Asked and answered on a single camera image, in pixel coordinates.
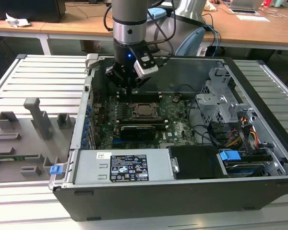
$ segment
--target floor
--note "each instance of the floor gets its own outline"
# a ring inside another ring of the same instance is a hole
[[[80,42],[76,40],[51,39],[50,44],[54,55],[82,55],[86,53],[81,50]],[[101,42],[101,53],[113,54],[112,42]],[[226,48],[225,56],[233,59],[246,59],[249,49]],[[1,37],[0,38],[0,78],[13,62],[13,54],[36,54],[42,55],[42,47],[38,39]],[[288,51],[278,51],[274,53],[267,62],[268,67],[283,81],[288,79]]]

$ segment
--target motherboard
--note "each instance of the motherboard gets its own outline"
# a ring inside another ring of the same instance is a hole
[[[97,149],[165,149],[194,145],[188,122],[190,100],[163,94],[147,102],[108,96],[94,106]]]

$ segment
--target blue tab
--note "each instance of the blue tab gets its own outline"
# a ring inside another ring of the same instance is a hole
[[[53,165],[50,168],[50,175],[62,175],[63,174],[63,166],[62,165]]]
[[[167,11],[162,8],[150,8],[148,9],[152,17],[157,20],[167,15]],[[152,19],[147,15],[147,21],[150,22]]]
[[[220,153],[221,159],[223,161],[240,161],[241,156],[236,150],[224,150]]]

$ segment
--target regulatory label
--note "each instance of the regulatory label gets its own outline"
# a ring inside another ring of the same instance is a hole
[[[112,152],[98,152],[96,155],[97,160],[110,159]]]
[[[112,182],[148,181],[146,155],[111,156]]]

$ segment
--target blue cable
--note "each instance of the blue cable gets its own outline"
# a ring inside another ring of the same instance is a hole
[[[219,47],[219,40],[218,40],[218,37],[217,37],[217,33],[215,32],[215,30],[208,24],[206,24],[208,26],[208,28],[216,35],[216,50],[214,51],[213,53],[213,57],[216,55],[216,51],[217,51],[217,48]]]

